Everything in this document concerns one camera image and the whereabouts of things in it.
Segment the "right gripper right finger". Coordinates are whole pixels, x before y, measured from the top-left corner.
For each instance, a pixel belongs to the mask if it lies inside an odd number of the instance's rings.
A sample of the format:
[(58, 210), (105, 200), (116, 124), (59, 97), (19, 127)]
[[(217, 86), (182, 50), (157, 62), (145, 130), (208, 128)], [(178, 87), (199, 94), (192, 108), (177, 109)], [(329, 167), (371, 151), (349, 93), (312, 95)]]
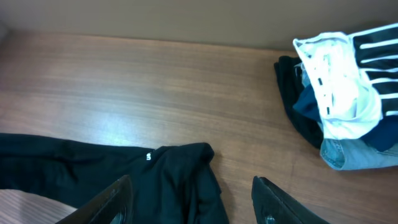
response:
[(252, 182), (257, 224), (329, 224), (265, 177)]

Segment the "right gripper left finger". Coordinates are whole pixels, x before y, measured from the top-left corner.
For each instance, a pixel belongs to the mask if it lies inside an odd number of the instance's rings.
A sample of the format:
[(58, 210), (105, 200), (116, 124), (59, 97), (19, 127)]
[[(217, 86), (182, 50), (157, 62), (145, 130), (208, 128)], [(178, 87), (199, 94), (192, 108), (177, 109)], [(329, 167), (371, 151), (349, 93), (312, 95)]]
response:
[(133, 198), (131, 178), (124, 175), (56, 224), (131, 224)]

